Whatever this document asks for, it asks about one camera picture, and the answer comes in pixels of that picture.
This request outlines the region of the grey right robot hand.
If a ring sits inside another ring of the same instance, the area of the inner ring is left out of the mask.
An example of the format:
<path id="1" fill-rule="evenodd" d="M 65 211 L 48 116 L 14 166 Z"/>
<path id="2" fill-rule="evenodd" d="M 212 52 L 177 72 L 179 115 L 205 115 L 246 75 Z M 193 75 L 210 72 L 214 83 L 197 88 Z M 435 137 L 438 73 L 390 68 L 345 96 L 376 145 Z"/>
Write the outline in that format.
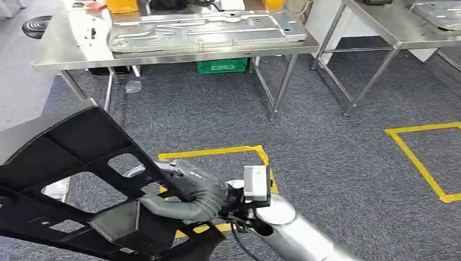
<path id="1" fill-rule="evenodd" d="M 151 213 L 194 222 L 206 222 L 218 216 L 226 200 L 225 182 L 185 160 L 157 161 L 156 164 L 186 201 L 167 201 L 156 194 L 145 194 L 138 200 Z"/>

